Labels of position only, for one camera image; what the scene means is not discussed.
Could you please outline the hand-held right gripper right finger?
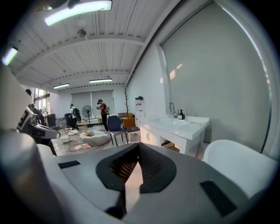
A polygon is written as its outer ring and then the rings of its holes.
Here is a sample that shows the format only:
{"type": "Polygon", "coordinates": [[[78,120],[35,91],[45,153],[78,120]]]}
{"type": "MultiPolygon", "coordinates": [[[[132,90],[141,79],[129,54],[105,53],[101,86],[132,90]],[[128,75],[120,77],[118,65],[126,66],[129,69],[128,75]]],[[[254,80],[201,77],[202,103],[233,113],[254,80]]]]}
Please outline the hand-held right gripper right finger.
{"type": "Polygon", "coordinates": [[[248,202],[245,193],[207,163],[140,143],[143,184],[128,224],[222,224],[248,202]]]}

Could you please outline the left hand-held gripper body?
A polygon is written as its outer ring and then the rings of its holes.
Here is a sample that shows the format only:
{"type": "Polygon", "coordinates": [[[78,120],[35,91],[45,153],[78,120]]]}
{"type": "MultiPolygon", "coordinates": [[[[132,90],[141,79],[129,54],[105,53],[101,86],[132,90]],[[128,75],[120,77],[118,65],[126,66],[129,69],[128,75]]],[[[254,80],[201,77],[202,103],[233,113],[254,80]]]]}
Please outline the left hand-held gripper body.
{"type": "Polygon", "coordinates": [[[28,119],[28,133],[33,137],[41,139],[58,139],[60,138],[60,132],[43,126],[36,120],[36,114],[32,114],[28,119]]]}

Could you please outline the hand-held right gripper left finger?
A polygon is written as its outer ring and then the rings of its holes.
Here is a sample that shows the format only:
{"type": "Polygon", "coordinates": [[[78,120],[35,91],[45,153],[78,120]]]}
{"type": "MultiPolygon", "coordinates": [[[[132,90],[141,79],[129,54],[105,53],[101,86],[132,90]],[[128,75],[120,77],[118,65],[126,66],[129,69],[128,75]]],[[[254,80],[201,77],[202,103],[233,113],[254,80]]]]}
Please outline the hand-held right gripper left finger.
{"type": "Polygon", "coordinates": [[[58,156],[60,199],[76,221],[139,221],[126,208],[125,183],[138,163],[139,145],[58,156]]]}

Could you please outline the white round floor cushion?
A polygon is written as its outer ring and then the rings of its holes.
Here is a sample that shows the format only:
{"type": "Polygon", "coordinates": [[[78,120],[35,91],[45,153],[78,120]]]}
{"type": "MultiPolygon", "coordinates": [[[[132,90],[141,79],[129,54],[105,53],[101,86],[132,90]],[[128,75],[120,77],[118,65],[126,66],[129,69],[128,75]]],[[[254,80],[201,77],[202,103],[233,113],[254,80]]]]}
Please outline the white round floor cushion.
{"type": "Polygon", "coordinates": [[[83,143],[90,146],[102,146],[110,141],[108,134],[96,130],[85,131],[79,135],[79,138],[83,143]]]}

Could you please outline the white sink vanity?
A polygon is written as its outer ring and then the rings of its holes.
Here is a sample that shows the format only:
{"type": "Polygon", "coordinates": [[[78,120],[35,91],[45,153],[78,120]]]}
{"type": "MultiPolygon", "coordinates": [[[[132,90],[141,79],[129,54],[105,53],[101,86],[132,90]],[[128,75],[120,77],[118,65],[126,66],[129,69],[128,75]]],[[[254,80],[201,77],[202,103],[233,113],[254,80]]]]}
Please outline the white sink vanity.
{"type": "Polygon", "coordinates": [[[143,117],[139,119],[141,142],[163,147],[164,141],[168,140],[181,154],[196,157],[209,121],[207,117],[194,116],[187,116],[184,120],[167,116],[143,117]],[[190,122],[200,122],[203,125],[194,127],[190,122]]]}

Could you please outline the black standing fan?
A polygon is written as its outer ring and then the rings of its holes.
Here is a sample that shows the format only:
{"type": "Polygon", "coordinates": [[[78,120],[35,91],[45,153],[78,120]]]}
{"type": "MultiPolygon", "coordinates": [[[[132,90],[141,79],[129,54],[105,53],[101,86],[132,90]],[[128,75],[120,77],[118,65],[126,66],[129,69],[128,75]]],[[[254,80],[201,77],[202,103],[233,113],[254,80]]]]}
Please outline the black standing fan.
{"type": "Polygon", "coordinates": [[[85,105],[82,108],[82,114],[87,118],[88,124],[89,126],[91,126],[92,107],[89,105],[85,105]]]}

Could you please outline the dark blue chair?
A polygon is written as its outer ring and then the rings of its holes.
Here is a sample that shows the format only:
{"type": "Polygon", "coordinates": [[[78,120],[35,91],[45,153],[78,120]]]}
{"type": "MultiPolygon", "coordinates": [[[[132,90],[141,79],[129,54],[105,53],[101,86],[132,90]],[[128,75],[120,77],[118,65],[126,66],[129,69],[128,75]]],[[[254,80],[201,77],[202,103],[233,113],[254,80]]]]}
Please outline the dark blue chair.
{"type": "Polygon", "coordinates": [[[108,117],[107,126],[108,126],[108,131],[110,133],[111,142],[112,142],[112,145],[114,145],[114,143],[113,143],[113,138],[114,138],[115,145],[117,147],[118,147],[118,142],[117,142],[116,137],[118,135],[120,135],[122,138],[122,141],[124,141],[123,134],[125,134],[126,142],[128,143],[127,131],[124,128],[122,128],[121,125],[122,125],[122,120],[118,116],[112,115],[112,116],[108,117]]]}

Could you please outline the orange chair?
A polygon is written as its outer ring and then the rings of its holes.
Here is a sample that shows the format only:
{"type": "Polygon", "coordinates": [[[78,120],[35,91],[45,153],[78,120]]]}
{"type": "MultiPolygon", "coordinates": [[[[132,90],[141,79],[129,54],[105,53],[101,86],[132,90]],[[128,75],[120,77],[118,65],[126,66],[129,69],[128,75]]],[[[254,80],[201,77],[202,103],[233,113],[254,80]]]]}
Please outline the orange chair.
{"type": "Polygon", "coordinates": [[[140,133],[140,128],[136,126],[135,118],[123,119],[123,128],[128,133],[129,141],[131,141],[131,137],[130,137],[131,134],[138,135],[140,133]]]}

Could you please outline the grey window blinds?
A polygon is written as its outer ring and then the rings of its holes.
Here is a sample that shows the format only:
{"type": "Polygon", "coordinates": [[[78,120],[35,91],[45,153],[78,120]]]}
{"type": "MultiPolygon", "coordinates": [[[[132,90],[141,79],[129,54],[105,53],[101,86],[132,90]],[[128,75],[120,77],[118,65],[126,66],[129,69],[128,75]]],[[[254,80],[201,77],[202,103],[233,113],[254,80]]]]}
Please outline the grey window blinds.
{"type": "Polygon", "coordinates": [[[82,108],[86,105],[92,107],[91,118],[93,118],[94,116],[99,116],[101,114],[100,110],[96,109],[99,106],[97,104],[99,99],[101,99],[107,105],[107,107],[109,107],[109,114],[115,114],[113,90],[89,91],[71,94],[71,103],[79,109],[81,117],[83,119],[85,118],[85,116],[83,116],[82,114],[82,108]]]}

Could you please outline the chrome faucet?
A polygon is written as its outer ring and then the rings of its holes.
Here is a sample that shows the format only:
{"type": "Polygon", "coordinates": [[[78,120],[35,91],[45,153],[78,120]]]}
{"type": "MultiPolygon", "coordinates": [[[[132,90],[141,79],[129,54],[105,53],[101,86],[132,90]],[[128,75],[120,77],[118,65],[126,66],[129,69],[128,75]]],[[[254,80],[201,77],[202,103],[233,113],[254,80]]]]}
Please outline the chrome faucet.
{"type": "Polygon", "coordinates": [[[172,102],[168,104],[168,117],[177,118],[177,114],[175,113],[175,105],[172,102]]]}

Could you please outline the wooden coat rack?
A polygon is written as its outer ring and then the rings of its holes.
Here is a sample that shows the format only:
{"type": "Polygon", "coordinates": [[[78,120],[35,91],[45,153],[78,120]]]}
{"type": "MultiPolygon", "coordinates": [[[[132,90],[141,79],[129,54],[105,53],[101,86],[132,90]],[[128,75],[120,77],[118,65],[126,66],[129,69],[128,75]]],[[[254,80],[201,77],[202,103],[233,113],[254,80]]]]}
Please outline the wooden coat rack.
{"type": "Polygon", "coordinates": [[[125,88],[125,92],[124,92],[124,94],[125,94],[125,105],[126,105],[126,113],[127,113],[127,117],[129,116],[129,104],[128,104],[128,94],[127,94],[127,92],[126,92],[126,88],[125,88]]]}

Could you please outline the white toilet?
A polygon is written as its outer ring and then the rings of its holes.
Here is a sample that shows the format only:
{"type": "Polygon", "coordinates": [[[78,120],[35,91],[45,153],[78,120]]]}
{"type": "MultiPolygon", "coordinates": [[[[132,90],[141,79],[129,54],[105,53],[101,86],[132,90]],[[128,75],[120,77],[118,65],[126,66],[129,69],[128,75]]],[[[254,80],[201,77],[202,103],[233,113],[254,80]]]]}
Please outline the white toilet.
{"type": "Polygon", "coordinates": [[[210,143],[203,161],[238,185],[248,198],[267,189],[280,167],[276,160],[231,140],[210,143]]]}

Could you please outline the grey roller blind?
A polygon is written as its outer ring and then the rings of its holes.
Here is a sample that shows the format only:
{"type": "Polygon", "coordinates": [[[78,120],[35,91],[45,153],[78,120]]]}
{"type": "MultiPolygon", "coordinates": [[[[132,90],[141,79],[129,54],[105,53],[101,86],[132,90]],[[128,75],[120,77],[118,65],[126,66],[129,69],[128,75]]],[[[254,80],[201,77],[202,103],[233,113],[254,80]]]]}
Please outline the grey roller blind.
{"type": "Polygon", "coordinates": [[[269,123],[268,84],[240,25],[210,3],[162,48],[175,107],[187,116],[210,119],[204,140],[232,140],[261,151],[269,123]]]}

